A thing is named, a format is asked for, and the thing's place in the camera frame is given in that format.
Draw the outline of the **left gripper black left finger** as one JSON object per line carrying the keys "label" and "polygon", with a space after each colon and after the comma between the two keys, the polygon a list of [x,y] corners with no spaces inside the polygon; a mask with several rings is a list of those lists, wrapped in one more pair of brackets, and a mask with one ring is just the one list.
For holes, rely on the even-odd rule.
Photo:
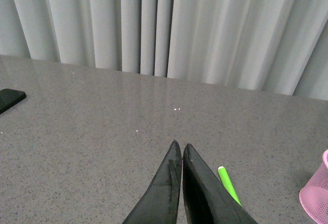
{"label": "left gripper black left finger", "polygon": [[181,174],[181,150],[173,141],[144,195],[123,223],[176,223]]}

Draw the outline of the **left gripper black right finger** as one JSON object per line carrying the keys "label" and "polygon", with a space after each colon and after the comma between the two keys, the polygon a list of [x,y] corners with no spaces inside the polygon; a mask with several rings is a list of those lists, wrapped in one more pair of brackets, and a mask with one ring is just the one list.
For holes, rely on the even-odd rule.
{"label": "left gripper black right finger", "polygon": [[192,144],[186,145],[182,159],[187,223],[256,223],[228,193]]}

